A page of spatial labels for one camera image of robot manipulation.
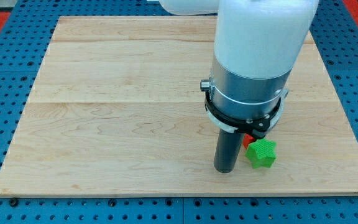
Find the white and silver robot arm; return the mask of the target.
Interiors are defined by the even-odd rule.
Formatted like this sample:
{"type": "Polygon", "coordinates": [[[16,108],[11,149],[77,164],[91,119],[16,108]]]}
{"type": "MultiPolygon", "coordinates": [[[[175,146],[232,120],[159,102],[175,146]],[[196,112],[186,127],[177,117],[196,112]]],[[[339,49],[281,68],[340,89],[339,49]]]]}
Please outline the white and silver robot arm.
{"type": "Polygon", "coordinates": [[[217,14],[209,78],[210,120],[225,134],[264,138],[278,123],[288,76],[318,0],[159,0],[174,15],[217,14]]]}

